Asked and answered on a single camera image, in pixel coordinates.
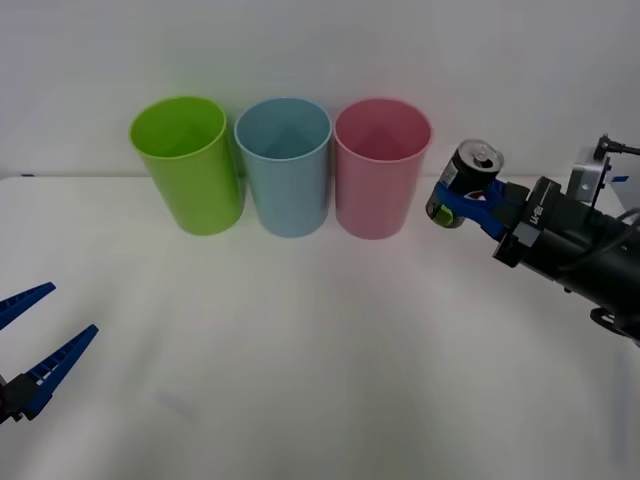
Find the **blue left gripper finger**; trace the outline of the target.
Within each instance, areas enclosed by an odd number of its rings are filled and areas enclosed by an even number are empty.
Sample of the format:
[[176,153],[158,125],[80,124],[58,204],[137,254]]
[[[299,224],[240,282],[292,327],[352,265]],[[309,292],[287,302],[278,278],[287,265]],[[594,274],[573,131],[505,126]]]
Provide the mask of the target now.
[[89,325],[33,368],[1,384],[1,422],[36,418],[98,332]]
[[56,289],[47,282],[0,301],[0,329],[3,330],[25,311]]

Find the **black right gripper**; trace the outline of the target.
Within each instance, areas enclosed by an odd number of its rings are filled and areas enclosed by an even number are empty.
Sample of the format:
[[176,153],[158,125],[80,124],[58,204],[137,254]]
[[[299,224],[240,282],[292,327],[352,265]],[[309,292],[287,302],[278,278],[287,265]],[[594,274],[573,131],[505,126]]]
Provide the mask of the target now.
[[[568,198],[561,185],[547,177],[537,180],[528,198],[529,193],[525,186],[500,179],[494,179],[480,199],[453,193],[440,183],[434,187],[438,200],[453,214],[475,222],[498,242],[496,260],[511,268],[520,262],[569,291],[582,291],[585,274],[574,264],[600,239],[600,214]],[[523,211],[521,226],[534,235],[528,247],[513,234]]]

